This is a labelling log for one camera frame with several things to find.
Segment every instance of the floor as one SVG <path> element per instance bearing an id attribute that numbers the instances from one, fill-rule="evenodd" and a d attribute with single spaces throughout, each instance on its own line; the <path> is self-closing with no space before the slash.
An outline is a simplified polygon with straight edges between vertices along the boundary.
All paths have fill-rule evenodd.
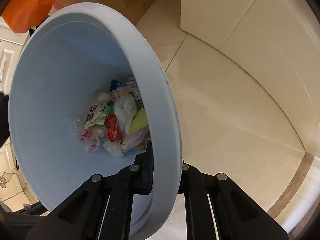
<path id="1" fill-rule="evenodd" d="M 304 147 L 271 96 L 221 52 L 180 29 L 180 0 L 156 0 L 136 25 L 166 71 L 183 158 L 226 173 L 265 211 L 295 175 Z M 186 239 L 184 199 L 150 239 Z"/>

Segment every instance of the orange plastic bag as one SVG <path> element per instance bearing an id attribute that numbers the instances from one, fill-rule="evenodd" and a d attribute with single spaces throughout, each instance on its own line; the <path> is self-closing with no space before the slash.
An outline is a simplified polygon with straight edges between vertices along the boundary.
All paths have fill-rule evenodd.
<path id="1" fill-rule="evenodd" d="M 44 20 L 53 2 L 54 0 L 11 0 L 2 17 L 14 33 L 25 33 Z"/>

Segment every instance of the brown floor strip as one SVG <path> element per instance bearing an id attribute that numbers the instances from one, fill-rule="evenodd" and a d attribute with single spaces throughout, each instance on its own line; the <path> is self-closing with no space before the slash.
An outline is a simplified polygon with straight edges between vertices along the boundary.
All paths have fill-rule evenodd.
<path id="1" fill-rule="evenodd" d="M 297 193 L 297 190 L 301 186 L 303 180 L 305 179 L 311 164 L 313 162 L 314 156 L 310 153 L 305 153 L 302 161 L 290 181 L 287 188 L 284 190 L 280 198 L 274 203 L 274 205 L 269 209 L 268 214 L 275 219 L 280 212 L 285 208 L 293 196 Z"/>

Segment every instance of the silver bolt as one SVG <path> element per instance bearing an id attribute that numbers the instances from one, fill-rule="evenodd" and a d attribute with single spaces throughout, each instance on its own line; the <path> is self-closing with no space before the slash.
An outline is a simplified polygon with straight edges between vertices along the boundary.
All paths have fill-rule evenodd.
<path id="1" fill-rule="evenodd" d="M 186 164 L 186 163 L 183 163 L 183 164 L 182 164 L 182 169 L 183 169 L 184 171 L 186 171 L 187 169 L 189 169 L 189 165 Z"/>
<path id="2" fill-rule="evenodd" d="M 130 171 L 137 171 L 139 169 L 139 166 L 136 165 L 136 164 L 132 164 L 130 167 L 129 167 Z"/>
<path id="3" fill-rule="evenodd" d="M 91 177 L 91 180 L 93 182 L 98 182 L 101 180 L 101 176 L 99 174 L 94 174 L 92 177 Z"/>
<path id="4" fill-rule="evenodd" d="M 217 178 L 218 178 L 219 180 L 226 180 L 228 177 L 227 177 L 226 174 L 224 174 L 224 173 L 219 173 L 219 174 L 217 175 Z"/>

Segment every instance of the trash can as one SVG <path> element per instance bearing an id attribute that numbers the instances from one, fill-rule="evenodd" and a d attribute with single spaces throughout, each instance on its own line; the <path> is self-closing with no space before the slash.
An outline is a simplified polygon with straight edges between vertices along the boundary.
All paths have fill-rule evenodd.
<path id="1" fill-rule="evenodd" d="M 154 234 L 173 207 L 182 154 L 173 96 L 156 54 L 120 13 L 101 4 L 61 9 L 25 45 L 10 99 L 11 140 L 22 172 L 41 203 L 53 210 L 90 176 L 116 174 L 140 153 L 115 159 L 100 147 L 86 152 L 74 135 L 73 115 L 86 116 L 96 90 L 112 79 L 136 78 L 154 153 L 151 195 L 135 195 L 133 239 Z"/>

